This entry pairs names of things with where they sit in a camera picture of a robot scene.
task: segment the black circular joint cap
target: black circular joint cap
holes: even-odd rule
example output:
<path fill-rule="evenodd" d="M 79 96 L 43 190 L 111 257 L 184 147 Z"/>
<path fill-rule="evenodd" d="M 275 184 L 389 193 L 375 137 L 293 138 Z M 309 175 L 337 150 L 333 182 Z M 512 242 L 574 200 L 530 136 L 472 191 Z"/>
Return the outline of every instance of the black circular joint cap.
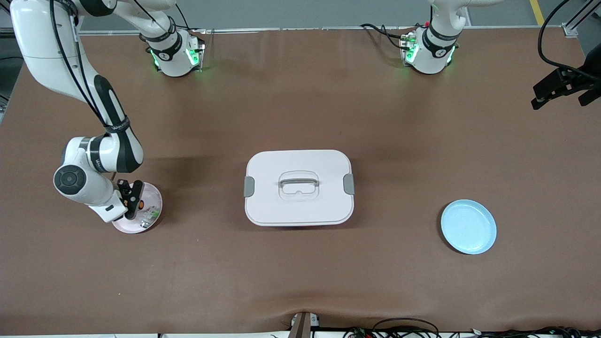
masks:
<path fill-rule="evenodd" d="M 107 7 L 102 0 L 85 0 L 81 1 L 81 5 L 84 6 L 84 9 L 92 16 L 107 16 L 112 14 L 117 6 L 117 2 L 115 1 L 115 5 L 111 7 Z"/>
<path fill-rule="evenodd" d="M 55 187 L 65 195 L 77 194 L 85 181 L 85 172 L 77 165 L 65 165 L 54 174 Z"/>

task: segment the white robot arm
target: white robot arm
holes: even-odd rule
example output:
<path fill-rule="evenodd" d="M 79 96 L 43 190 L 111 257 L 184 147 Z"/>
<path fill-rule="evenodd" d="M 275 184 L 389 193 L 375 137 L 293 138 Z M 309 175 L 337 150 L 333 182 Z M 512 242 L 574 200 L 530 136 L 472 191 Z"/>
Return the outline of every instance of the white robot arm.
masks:
<path fill-rule="evenodd" d="M 455 42 L 463 31 L 466 17 L 463 7 L 486 7 L 503 0 L 427 0 L 432 6 L 432 18 L 428 27 L 418 27 L 409 34 L 401 46 L 403 60 L 417 71 L 425 74 L 440 72 L 450 61 Z"/>
<path fill-rule="evenodd" d="M 129 2 L 116 0 L 11 2 L 15 35 L 32 76 L 48 89 L 88 103 L 105 128 L 98 137 L 71 139 L 54 175 L 55 187 L 63 196 L 88 205 L 105 222 L 123 216 L 132 220 L 144 183 L 136 181 L 130 189 L 126 181 L 115 185 L 102 173 L 131 173 L 142 164 L 144 152 L 115 91 L 88 61 L 77 25 L 82 14 L 102 16 L 116 12 L 135 22 L 142 35 L 152 40 L 148 41 L 152 49 L 168 54 L 160 60 L 166 75 L 185 75 L 198 65 L 187 51 L 194 48 L 195 38 L 187 31 L 178 31 L 172 20 L 156 11 L 173 6 L 173 1 L 148 2 L 154 6 L 149 6 L 155 9 L 154 19 L 142 17 Z"/>

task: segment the white storage box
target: white storage box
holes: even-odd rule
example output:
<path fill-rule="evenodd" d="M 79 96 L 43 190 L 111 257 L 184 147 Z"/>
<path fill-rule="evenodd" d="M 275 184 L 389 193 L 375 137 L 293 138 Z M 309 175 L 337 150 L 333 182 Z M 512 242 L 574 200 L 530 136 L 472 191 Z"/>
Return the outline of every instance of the white storage box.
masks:
<path fill-rule="evenodd" d="M 350 161 L 338 150 L 262 152 L 246 167 L 246 216 L 258 226 L 340 224 L 355 206 Z"/>

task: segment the brown mat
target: brown mat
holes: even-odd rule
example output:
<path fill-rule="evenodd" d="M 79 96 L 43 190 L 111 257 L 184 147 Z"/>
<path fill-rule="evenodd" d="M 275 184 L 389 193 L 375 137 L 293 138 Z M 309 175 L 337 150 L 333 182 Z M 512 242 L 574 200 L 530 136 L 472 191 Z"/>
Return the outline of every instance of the brown mat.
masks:
<path fill-rule="evenodd" d="M 549 56 L 580 65 L 550 29 Z M 391 316 L 442 330 L 601 326 L 601 110 L 576 97 L 540 111 L 551 66 L 536 29 L 468 30 L 454 63 L 419 75 L 364 31 L 217 35 L 206 68 L 153 71 L 137 37 L 85 39 L 145 150 L 133 175 L 165 196 L 163 221 L 125 235 L 60 196 L 66 142 L 102 128 L 84 103 L 21 74 L 0 128 L 2 334 L 281 330 Z M 264 229 L 242 181 L 263 150 L 338 149 L 356 208 L 340 226 Z M 466 256 L 441 239 L 444 206 L 471 198 L 498 224 Z"/>

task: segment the blue plate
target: blue plate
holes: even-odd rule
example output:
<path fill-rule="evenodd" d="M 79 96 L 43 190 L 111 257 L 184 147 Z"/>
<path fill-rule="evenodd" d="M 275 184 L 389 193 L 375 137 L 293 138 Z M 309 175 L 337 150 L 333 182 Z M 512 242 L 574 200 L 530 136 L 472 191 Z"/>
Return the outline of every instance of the blue plate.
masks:
<path fill-rule="evenodd" d="M 495 219 L 476 201 L 449 204 L 442 212 L 441 227 L 449 244 L 466 254 L 481 254 L 495 243 Z"/>

